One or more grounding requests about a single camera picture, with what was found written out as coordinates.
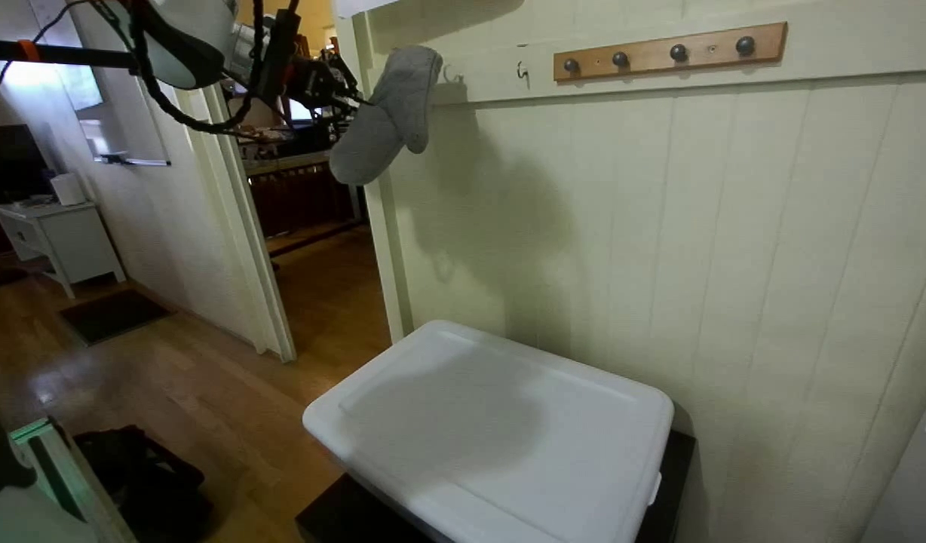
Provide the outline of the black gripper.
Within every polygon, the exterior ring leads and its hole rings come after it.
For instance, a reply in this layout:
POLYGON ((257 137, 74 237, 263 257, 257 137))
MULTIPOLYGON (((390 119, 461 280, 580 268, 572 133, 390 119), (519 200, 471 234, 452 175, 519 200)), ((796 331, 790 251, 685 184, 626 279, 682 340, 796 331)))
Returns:
POLYGON ((300 31, 300 15, 293 9, 282 9, 273 26, 273 40, 267 45, 267 62, 260 77, 263 102, 274 102, 291 78, 295 56, 295 31, 300 31))

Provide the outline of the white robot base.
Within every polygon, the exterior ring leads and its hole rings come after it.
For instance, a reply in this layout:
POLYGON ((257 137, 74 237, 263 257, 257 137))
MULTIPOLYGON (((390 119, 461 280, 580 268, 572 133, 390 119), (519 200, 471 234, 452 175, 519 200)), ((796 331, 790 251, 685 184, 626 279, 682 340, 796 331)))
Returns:
POLYGON ((0 425, 0 543, 139 543, 51 420, 0 425))

